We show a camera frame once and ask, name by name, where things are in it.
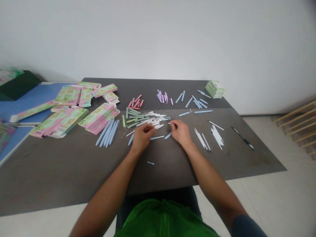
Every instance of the hand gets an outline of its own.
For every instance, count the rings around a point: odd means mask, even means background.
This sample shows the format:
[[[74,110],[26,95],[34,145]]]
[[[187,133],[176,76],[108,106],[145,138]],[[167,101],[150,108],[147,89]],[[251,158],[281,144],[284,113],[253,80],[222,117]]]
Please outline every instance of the hand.
[[[181,120],[172,120],[170,121],[170,123],[172,129],[172,137],[177,142],[179,142],[181,146],[187,146],[192,144],[192,140],[189,133],[189,127],[186,123],[182,122]]]
[[[150,138],[156,134],[156,129],[152,124],[143,124],[135,129],[132,143],[132,151],[141,154],[150,142]]]

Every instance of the pink pen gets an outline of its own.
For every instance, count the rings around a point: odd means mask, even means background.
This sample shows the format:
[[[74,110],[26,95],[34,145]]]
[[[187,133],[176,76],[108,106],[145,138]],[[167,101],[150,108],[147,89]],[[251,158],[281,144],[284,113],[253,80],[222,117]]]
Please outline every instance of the pink pen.
[[[136,99],[136,101],[137,101],[141,96],[142,96],[142,95],[138,96],[137,99]]]

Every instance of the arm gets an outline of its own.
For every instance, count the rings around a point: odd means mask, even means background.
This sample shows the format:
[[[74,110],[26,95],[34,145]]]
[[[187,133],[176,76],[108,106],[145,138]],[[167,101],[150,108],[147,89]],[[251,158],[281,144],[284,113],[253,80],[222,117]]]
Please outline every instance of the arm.
[[[103,236],[118,213],[138,158],[156,133],[151,124],[136,128],[130,152],[83,210],[70,237]]]
[[[176,128],[171,124],[172,136],[186,151],[204,195],[231,231],[235,217],[240,214],[247,215],[246,211],[231,188],[192,142],[187,124],[180,120],[173,120],[170,123],[177,125]]]

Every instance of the black pen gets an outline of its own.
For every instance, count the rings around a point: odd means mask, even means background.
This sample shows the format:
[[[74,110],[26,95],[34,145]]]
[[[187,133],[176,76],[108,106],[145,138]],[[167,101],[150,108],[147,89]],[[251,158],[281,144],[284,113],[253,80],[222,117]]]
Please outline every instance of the black pen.
[[[237,131],[236,128],[234,128],[234,127],[231,127],[231,128],[241,137],[242,140],[244,140],[244,142],[245,142],[248,146],[250,146],[250,148],[251,148],[253,151],[255,151],[254,147],[250,144],[250,142],[248,142],[245,138],[243,138],[243,137],[240,135],[240,133]]]

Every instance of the dark pants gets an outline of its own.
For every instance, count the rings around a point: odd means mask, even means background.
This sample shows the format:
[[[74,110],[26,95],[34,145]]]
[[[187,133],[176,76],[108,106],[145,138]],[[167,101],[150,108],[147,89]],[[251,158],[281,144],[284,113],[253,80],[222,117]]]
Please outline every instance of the dark pants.
[[[159,201],[162,201],[163,199],[172,200],[185,207],[189,207],[192,212],[201,216],[197,196],[192,186],[135,196],[126,196],[120,210],[118,211],[118,216],[116,218],[116,230],[122,229],[128,215],[134,207],[147,199],[157,199]]]

